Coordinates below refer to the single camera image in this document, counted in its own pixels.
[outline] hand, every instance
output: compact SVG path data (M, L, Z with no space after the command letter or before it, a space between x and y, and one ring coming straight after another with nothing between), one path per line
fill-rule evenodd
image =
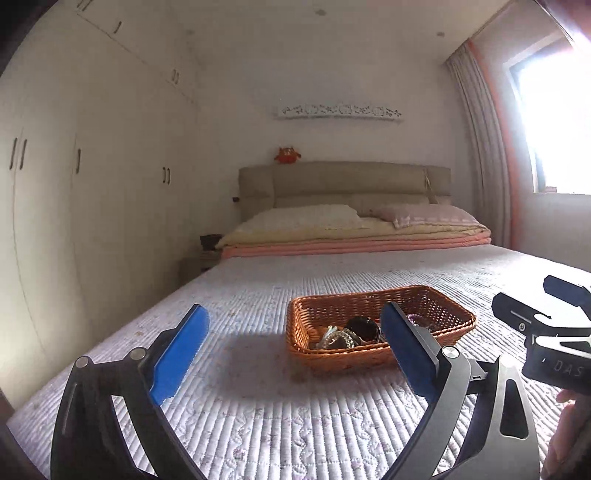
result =
M556 401L564 403L569 400L577 400L578 393L570 390L562 390L556 395ZM554 436L550 439L548 444L548 455L542 467L541 477L548 478L550 475L558 470L560 464L569 454L570 449L574 445L579 430L581 429L584 418L577 414L574 409L575 403L566 405L560 414L558 426Z

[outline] curtain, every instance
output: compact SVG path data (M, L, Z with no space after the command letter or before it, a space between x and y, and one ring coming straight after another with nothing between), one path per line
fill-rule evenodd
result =
M462 94L473 144L476 212L492 243L511 247L511 195L505 145L482 71L466 44L447 60Z

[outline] window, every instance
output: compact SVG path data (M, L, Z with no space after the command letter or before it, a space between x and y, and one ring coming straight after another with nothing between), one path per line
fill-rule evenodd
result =
M589 66L556 42L511 67L539 192L591 194Z

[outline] orange curtain trim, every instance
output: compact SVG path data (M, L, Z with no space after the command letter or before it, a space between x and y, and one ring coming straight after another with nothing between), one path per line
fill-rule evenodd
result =
M492 76L486 66L486 63L480 54L480 51L474 45L472 40L467 41L467 46L474 58L480 70L482 71L482 75L484 76L484 80L488 85L488 88L491 92L492 96L492 103L496 110L496 115L499 119L499 126L501 127L501 136L503 137L503 143L505 147L505 156L507 159L507 170L509 174L509 196L511 197L511 248L515 249L517 246L517 239L519 238L519 226L520 222L519 219L519 172L517 168L517 155L515 153L515 148L513 145L513 137L511 135L511 130L509 128L509 123L507 121L505 112L502 107L501 98L499 93L496 89L495 83L492 81Z

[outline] beige headboard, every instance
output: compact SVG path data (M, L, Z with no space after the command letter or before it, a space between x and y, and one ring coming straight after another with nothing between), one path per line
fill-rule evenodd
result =
M274 207L343 204L365 210L381 203L451 203L445 167L386 162L315 161L240 169L242 221Z

